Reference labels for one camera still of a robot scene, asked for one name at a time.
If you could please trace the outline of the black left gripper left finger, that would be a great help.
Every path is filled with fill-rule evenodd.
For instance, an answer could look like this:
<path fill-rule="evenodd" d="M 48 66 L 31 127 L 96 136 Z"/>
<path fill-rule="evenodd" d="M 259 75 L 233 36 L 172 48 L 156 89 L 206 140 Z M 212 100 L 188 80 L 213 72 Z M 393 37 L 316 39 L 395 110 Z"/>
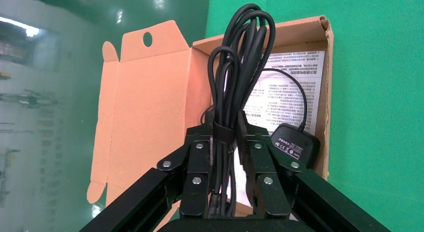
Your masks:
<path fill-rule="evenodd" d="M 177 201 L 181 219 L 207 218 L 212 111 L 204 118 L 204 124 L 187 130 L 183 146 L 161 159 L 81 230 L 177 231 L 169 223 L 158 227 Z"/>

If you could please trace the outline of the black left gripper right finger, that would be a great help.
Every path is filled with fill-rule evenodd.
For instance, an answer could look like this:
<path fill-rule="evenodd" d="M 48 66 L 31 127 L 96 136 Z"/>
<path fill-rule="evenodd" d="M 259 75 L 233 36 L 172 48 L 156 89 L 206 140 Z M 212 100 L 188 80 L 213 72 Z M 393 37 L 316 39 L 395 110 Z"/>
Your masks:
<path fill-rule="evenodd" d="M 262 127 L 237 121 L 240 163 L 253 213 L 247 231 L 386 231 L 387 228 L 301 162 L 277 149 Z"/>

